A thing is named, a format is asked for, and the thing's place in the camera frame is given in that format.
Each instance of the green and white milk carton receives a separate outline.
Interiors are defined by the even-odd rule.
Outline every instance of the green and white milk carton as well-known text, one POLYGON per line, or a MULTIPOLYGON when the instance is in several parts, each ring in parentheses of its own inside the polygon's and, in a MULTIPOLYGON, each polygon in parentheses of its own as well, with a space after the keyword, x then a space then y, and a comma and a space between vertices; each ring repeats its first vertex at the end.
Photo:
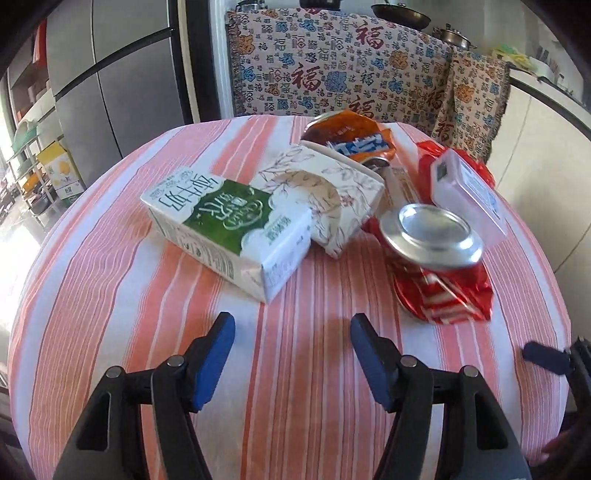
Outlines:
POLYGON ((144 192, 154 225, 192 257, 270 302, 310 247, 311 212, 273 194, 182 167, 144 192))

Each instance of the round table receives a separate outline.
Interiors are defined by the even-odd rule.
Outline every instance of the round table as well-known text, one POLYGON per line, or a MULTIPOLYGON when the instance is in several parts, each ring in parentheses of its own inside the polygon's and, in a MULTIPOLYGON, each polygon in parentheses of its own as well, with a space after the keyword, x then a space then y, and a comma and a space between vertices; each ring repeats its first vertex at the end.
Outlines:
MULTIPOLYGON (((475 365, 529 457, 556 436, 566 381, 523 362, 519 349, 531 339, 565 348, 569 318, 544 254, 509 206, 508 239, 484 260, 495 290, 492 320, 449 326, 419 322, 398 305, 382 249, 363 232, 339 260, 313 245, 264 305, 152 228, 139 196, 177 167, 248 183, 308 121, 263 115, 166 132, 110 169, 60 219, 25 284, 9 352, 15 428, 38 480, 51 478, 109 366, 156 367, 224 310, 236 319, 235 343, 194 422, 214 479, 372 478, 393 416, 374 402, 349 342, 356 312, 432 368, 475 365)), ((426 139, 408 125, 392 128, 400 154, 426 139)), ((151 476, 163 478, 151 407, 143 408, 151 476)), ((442 415, 434 407, 425 475, 437 462, 442 415)))

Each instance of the white plastic box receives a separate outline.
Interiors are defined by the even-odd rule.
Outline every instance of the white plastic box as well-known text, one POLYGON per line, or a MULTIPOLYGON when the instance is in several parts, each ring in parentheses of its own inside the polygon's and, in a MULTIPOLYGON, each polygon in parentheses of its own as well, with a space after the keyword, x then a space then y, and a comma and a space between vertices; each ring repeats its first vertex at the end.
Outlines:
POLYGON ((487 248, 506 238, 505 208, 496 192, 451 148, 431 164, 431 199, 462 217, 487 248))

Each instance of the frying pan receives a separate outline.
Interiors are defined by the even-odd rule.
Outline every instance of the frying pan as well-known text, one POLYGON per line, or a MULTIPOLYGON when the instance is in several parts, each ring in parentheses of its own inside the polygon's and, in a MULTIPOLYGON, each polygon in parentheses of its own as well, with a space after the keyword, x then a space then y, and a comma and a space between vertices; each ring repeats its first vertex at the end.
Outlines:
POLYGON ((431 19, 422 13, 407 8, 405 4, 376 4, 371 6, 376 17, 388 22, 421 31, 431 23, 431 19))

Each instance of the pink and white striped tablecloth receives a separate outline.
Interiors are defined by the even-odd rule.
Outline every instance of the pink and white striped tablecloth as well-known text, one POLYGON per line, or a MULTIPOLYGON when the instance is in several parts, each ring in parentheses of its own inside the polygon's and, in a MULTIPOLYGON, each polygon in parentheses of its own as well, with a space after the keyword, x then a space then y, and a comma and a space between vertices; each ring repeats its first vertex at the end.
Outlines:
MULTIPOLYGON (((492 321, 451 326, 409 318, 378 241, 363 232, 338 261, 312 247, 263 305, 151 227, 139 201, 150 185, 191 165, 248 183, 308 120, 252 116, 166 132, 103 175, 51 231, 25 284, 9 352, 15 428, 38 480, 51 478, 107 367, 153 368, 183 352, 222 310, 236 318, 236 340, 194 422, 214 479, 372 478, 392 415, 374 402, 349 342, 356 312, 430 367, 477 366, 528 456, 557 434, 567 385, 525 364, 519 349, 531 339, 565 348, 569 318, 544 254, 509 207, 509 238, 485 256, 492 321)), ((423 140, 406 125, 392 128, 401 154, 423 140)), ((152 478, 163 478, 149 409, 148 463, 152 478)), ((442 415, 434 408, 427 477, 442 415)))

